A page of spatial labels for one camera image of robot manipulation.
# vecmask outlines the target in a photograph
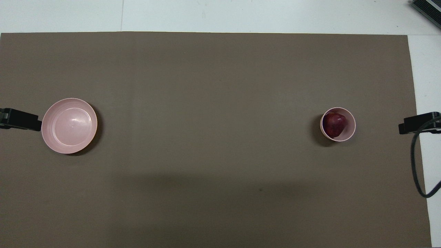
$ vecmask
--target pink cup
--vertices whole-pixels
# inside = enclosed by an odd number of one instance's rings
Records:
[[[337,137],[334,137],[334,138],[329,137],[325,133],[325,129],[323,128],[323,118],[325,117],[325,115],[327,115],[329,113],[338,113],[340,115],[343,115],[344,117],[346,117],[346,120],[348,121],[348,125],[343,129],[341,134]],[[337,142],[342,142],[342,141],[346,141],[346,140],[350,139],[355,133],[355,127],[356,127],[356,124],[355,124],[354,116],[347,109],[340,108],[340,107],[335,107],[335,108],[329,109],[328,111],[326,111],[323,114],[323,116],[320,119],[320,130],[323,133],[323,135],[326,136],[326,138],[333,140],[333,141],[337,141]]]

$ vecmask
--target dark red fruit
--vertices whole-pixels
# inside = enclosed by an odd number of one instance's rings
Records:
[[[331,137],[338,137],[348,124],[346,117],[337,113],[329,113],[323,118],[323,129]]]

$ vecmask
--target bowl rim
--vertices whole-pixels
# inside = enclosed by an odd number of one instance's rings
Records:
[[[323,128],[323,118],[325,117],[325,115],[327,115],[327,114],[328,114],[331,110],[333,110],[333,109],[342,109],[342,110],[346,111],[347,113],[349,113],[349,115],[351,116],[351,118],[352,118],[353,121],[354,121],[354,130],[352,130],[351,135],[350,135],[348,138],[346,138],[346,139],[343,139],[343,140],[333,139],[333,138],[329,137],[329,136],[326,134],[326,132],[325,132],[325,130],[324,130],[324,128]],[[347,109],[345,109],[345,108],[342,108],[342,107],[332,107],[332,108],[326,110],[325,113],[324,113],[324,114],[321,116],[321,118],[320,118],[320,130],[321,130],[321,132],[323,133],[323,135],[324,135],[326,138],[328,138],[328,139],[330,139],[330,140],[333,140],[333,141],[343,142],[343,141],[346,141],[346,140],[352,138],[352,136],[354,135],[356,129],[357,129],[357,123],[356,123],[356,121],[355,121],[354,115],[353,115],[349,110],[347,110]]]

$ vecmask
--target red apple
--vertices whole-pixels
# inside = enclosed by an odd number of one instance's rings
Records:
[[[323,129],[331,137],[338,137],[348,124],[346,117],[338,113],[329,113],[323,118]]]

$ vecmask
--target pink bowl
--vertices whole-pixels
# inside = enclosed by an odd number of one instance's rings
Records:
[[[348,121],[348,125],[343,129],[343,132],[341,132],[341,134],[339,136],[334,137],[334,138],[329,137],[325,133],[325,130],[323,128],[323,118],[325,117],[325,115],[327,115],[329,113],[341,114],[344,117],[346,117],[346,120]],[[328,111],[326,111],[323,114],[323,116],[320,119],[320,130],[323,133],[323,135],[326,136],[326,138],[333,140],[333,141],[337,141],[337,142],[342,142],[342,141],[346,141],[346,140],[350,139],[355,133],[355,127],[356,127],[356,124],[355,124],[354,116],[347,109],[340,108],[340,107],[335,107],[335,108],[329,109]]]
[[[97,115],[87,102],[66,98],[48,109],[41,134],[52,150],[70,154],[82,150],[93,140],[97,124]]]

